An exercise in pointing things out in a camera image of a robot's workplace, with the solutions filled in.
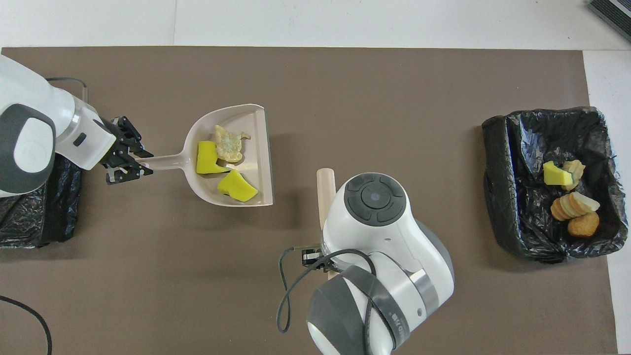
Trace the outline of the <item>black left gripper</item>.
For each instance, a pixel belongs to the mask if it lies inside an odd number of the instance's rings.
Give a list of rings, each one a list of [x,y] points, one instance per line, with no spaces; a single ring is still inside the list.
[[[101,160],[106,167],[106,184],[114,185],[150,176],[153,170],[143,164],[129,164],[128,151],[140,158],[154,157],[144,148],[142,137],[126,116],[112,120],[101,119],[104,128],[114,135],[115,141]]]

